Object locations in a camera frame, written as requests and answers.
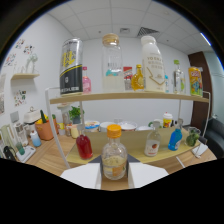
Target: ceiling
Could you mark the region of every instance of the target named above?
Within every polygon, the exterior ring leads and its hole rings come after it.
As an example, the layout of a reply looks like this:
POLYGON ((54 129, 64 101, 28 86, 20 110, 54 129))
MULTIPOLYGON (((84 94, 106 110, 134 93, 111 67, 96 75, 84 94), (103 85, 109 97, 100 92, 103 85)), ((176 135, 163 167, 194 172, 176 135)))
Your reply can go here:
POLYGON ((136 38, 141 27, 156 30, 158 43, 186 54, 213 51, 200 31, 179 13, 152 0, 72 0, 48 11, 73 36, 81 40, 107 33, 136 38), (129 28, 129 33, 120 33, 129 28))

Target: wooden shelf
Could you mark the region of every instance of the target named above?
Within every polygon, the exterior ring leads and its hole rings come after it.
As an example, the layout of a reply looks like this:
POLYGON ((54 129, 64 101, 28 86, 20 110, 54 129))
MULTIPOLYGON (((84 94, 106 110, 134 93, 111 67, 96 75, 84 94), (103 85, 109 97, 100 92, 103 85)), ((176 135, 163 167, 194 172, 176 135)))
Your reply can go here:
POLYGON ((33 79, 40 74, 32 74, 32 73, 16 73, 12 76, 11 80, 14 79, 33 79))
MULTIPOLYGON (((135 157, 142 163, 152 163, 161 161, 164 159, 172 158, 179 156, 187 151, 192 150, 193 148, 199 146, 199 141, 196 142, 194 147, 189 147, 185 144, 185 140, 188 136, 188 132, 182 128, 182 140, 178 150, 171 151, 168 149, 168 144, 172 132, 175 130, 175 127, 171 128, 159 128, 159 133, 161 135, 161 142, 159 146, 159 151, 156 156, 148 157, 144 154, 145 144, 147 135, 151 132, 147 131, 122 131, 120 141, 125 145, 128 154, 135 157)), ((71 149, 70 153, 66 157, 68 162, 78 163, 78 164, 87 164, 89 161, 95 159, 102 153, 102 149, 105 144, 108 143, 107 133, 106 132, 86 132, 85 133, 91 141, 91 147, 93 150, 93 157, 89 160, 82 160, 79 156, 78 149, 76 144, 71 149)))
POLYGON ((65 102, 92 101, 92 100, 112 100, 112 99, 173 99, 173 100, 191 100, 203 103, 209 103, 209 99, 199 96, 188 96, 172 93, 158 92, 121 92, 121 93, 92 93, 92 94, 69 94, 58 98, 50 99, 50 104, 65 102))

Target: orange lid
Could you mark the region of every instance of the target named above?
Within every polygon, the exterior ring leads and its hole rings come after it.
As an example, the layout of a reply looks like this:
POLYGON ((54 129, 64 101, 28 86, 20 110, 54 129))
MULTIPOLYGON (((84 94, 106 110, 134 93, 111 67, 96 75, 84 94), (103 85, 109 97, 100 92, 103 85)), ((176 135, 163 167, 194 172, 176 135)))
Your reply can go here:
POLYGON ((107 126, 107 137, 119 138, 121 136, 121 126, 118 124, 111 124, 107 126))

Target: bowl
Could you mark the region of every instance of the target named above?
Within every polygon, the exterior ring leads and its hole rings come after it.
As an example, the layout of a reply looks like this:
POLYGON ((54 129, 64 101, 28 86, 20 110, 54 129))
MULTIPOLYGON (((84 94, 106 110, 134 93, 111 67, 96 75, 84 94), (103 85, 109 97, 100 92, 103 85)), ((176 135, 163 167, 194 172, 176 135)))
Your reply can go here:
POLYGON ((85 131, 86 132, 97 132, 100 126, 99 121, 88 120, 85 121, 85 131))
POLYGON ((100 124, 100 132, 107 132, 107 126, 111 125, 111 124, 115 124, 114 122, 110 122, 110 121, 106 121, 106 122, 102 122, 100 124))
POLYGON ((122 121, 119 122, 118 125, 121 126, 122 131, 135 131, 137 128, 137 124, 132 121, 122 121))

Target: glass jar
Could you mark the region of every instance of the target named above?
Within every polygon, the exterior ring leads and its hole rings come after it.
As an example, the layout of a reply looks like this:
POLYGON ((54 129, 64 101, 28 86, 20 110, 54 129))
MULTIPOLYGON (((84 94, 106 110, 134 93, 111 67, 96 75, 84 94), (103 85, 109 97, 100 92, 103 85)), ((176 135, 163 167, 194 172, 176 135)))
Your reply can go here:
POLYGON ((102 38, 102 89, 105 93, 125 90, 119 37, 109 33, 102 38))
POLYGON ((126 172, 127 150, 120 143, 121 126, 111 124, 107 126, 109 142, 103 147, 101 158, 104 175, 111 180, 121 179, 126 172))

